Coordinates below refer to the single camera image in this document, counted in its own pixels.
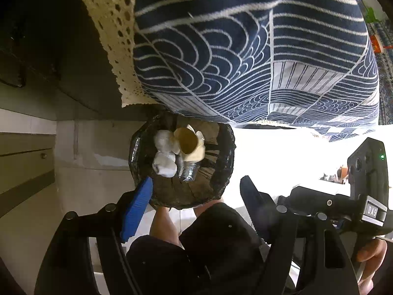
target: person's leg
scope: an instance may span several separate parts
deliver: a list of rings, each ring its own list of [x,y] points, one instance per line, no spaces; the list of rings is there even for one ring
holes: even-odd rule
[[[162,241],[179,246],[179,236],[176,226],[169,216],[169,208],[158,207],[150,227],[150,236],[154,236]]]
[[[223,198],[220,198],[219,200],[212,200],[200,206],[194,207],[195,216],[198,217],[203,212],[205,212],[209,207],[213,206],[216,203],[223,203],[223,202],[224,202]]]
[[[132,242],[127,261],[143,295],[192,294],[198,282],[184,249],[151,235]]]

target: garlic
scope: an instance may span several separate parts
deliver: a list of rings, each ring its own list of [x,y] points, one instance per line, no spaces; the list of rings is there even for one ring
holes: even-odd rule
[[[164,177],[173,177],[177,171],[175,159],[176,156],[172,152],[165,154],[158,151],[153,161],[154,171]]]
[[[163,153],[180,153],[180,146],[173,133],[168,130],[159,130],[154,136],[154,145]]]

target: blue patterned cushion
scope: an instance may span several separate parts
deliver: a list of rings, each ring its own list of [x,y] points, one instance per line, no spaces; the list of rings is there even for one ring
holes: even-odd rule
[[[339,140],[378,124],[378,70],[355,0],[136,0],[134,65],[172,111],[271,120]]]

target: white tile wall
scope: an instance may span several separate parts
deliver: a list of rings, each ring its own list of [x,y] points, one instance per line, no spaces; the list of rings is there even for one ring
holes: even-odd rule
[[[59,121],[56,166],[128,170],[132,135],[137,121]]]
[[[64,213],[96,213],[108,203],[117,203],[123,193],[135,189],[130,171],[61,167],[55,173]]]
[[[0,108],[0,132],[56,134],[56,121]]]

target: cream lace trim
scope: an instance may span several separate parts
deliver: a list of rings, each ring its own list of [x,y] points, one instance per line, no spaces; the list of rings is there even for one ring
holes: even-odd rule
[[[93,19],[100,41],[116,75],[122,106],[156,103],[145,94],[138,80],[132,51],[134,48],[135,0],[82,0]]]

